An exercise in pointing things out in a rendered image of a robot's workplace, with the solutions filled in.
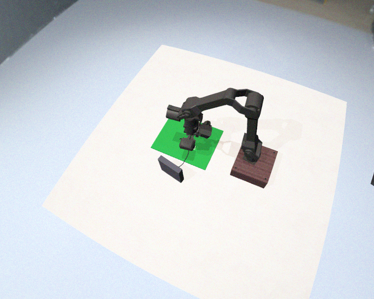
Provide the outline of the green circuit board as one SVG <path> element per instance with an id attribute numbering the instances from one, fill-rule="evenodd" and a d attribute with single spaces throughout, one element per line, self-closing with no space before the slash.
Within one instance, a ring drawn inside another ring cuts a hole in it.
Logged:
<path id="1" fill-rule="evenodd" d="M 184 123 L 184 119 L 181 119 L 180 122 L 168 119 L 153 142 L 151 148 L 181 161 L 186 159 L 186 163 L 206 170 L 220 141 L 223 130 L 212 127 L 212 134 L 209 138 L 201 136 L 196 137 L 194 135 L 193 138 L 196 140 L 195 147 L 188 153 L 188 150 L 180 149 L 179 147 L 181 141 L 180 138 L 188 137 L 188 135 L 184 133 Z"/>

